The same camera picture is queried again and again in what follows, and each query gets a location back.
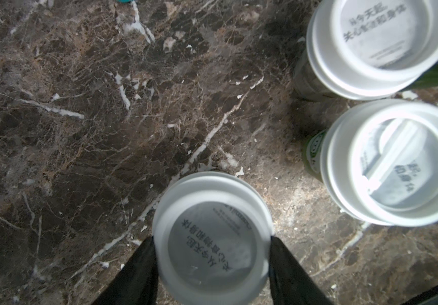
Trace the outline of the white yogurt cup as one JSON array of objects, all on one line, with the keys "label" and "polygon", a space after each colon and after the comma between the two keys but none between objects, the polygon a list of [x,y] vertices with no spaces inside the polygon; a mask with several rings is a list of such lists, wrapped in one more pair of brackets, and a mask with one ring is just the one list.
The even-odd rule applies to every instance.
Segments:
[{"label": "white yogurt cup", "polygon": [[233,175],[200,172],[173,184],[152,235],[160,278],[182,304],[249,304],[266,284],[272,216]]},{"label": "white yogurt cup", "polygon": [[349,109],[302,157],[348,215],[383,226],[438,222],[438,107],[384,99]]},{"label": "white yogurt cup", "polygon": [[438,61],[438,1],[322,1],[293,73],[304,99],[377,100]]}]

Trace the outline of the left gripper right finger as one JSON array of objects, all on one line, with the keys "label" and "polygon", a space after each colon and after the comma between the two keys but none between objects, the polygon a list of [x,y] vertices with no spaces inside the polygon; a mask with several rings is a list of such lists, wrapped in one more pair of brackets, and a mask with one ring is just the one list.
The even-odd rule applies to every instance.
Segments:
[{"label": "left gripper right finger", "polygon": [[274,305],[332,305],[280,238],[270,243],[268,275]]}]

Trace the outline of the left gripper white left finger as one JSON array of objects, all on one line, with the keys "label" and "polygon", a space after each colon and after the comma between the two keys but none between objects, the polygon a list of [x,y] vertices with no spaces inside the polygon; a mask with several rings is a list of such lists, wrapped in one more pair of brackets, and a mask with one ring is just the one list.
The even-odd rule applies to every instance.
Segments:
[{"label": "left gripper white left finger", "polygon": [[147,237],[94,304],[155,304],[159,272],[154,238]]}]

